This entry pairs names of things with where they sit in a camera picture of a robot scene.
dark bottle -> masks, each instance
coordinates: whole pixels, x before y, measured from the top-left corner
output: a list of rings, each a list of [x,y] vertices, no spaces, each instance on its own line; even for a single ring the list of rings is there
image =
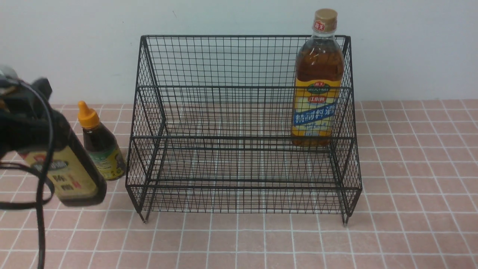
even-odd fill
[[[91,160],[105,180],[117,180],[126,171],[126,163],[115,136],[100,121],[94,109],[78,102],[78,121],[83,127],[83,142]]]
[[[55,152],[47,176],[55,186],[55,195],[65,206],[85,207],[102,203],[106,196],[105,180],[81,146],[68,120],[60,112],[53,111],[53,122]],[[48,137],[48,128],[38,128],[36,131],[38,139]],[[47,142],[33,144],[18,154],[31,167],[41,170]]]

pink floor tile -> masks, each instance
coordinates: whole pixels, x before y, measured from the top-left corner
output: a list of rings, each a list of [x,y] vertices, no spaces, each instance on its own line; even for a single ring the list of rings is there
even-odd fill
[[[76,105],[58,107],[80,133]],[[126,150],[132,105],[95,107]],[[67,208],[54,198],[45,206],[46,264],[68,269],[475,268],[478,101],[364,101],[356,102],[355,115],[364,191],[346,227],[340,215],[287,211],[153,212],[144,224],[123,178],[108,183],[101,205]],[[278,160],[285,169],[276,175],[295,169],[287,163],[291,157]],[[6,158],[20,160],[12,154]],[[241,173],[243,164],[231,165]],[[261,169],[260,164],[247,167]],[[36,178],[23,180],[23,175],[9,171],[1,177],[1,201],[33,199]],[[0,267],[36,264],[36,240],[34,212],[0,213]]]

bottle label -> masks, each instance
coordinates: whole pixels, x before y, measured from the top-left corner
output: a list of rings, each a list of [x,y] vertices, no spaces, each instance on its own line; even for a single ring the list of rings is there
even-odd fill
[[[341,80],[295,80],[292,134],[296,136],[330,136],[337,108]]]
[[[88,152],[88,154],[106,180],[120,177],[126,171],[126,164],[118,147],[101,152]]]
[[[21,154],[21,157],[30,167],[41,171],[46,152],[32,151]],[[47,176],[54,184],[55,194],[59,199],[88,198],[98,193],[95,181],[68,146],[61,151],[55,151]]]

black hand-held device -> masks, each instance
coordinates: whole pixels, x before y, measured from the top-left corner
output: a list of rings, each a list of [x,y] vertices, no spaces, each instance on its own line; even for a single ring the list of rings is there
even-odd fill
[[[30,165],[2,162],[0,168],[20,169],[39,177],[36,202],[0,202],[0,210],[37,210],[38,268],[43,268],[44,264],[42,206],[50,200],[43,199],[43,185],[46,184],[52,194],[55,192],[66,206],[96,205],[102,203],[106,196],[106,182],[68,120],[48,104],[51,93],[46,78],[29,85],[19,80],[13,69],[0,66],[0,158],[16,151]]]

black wire rack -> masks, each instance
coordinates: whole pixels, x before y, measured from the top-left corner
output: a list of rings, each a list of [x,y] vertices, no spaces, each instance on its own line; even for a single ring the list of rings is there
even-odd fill
[[[336,213],[362,191],[349,36],[328,145],[291,137],[310,36],[141,37],[126,188],[136,211]]]

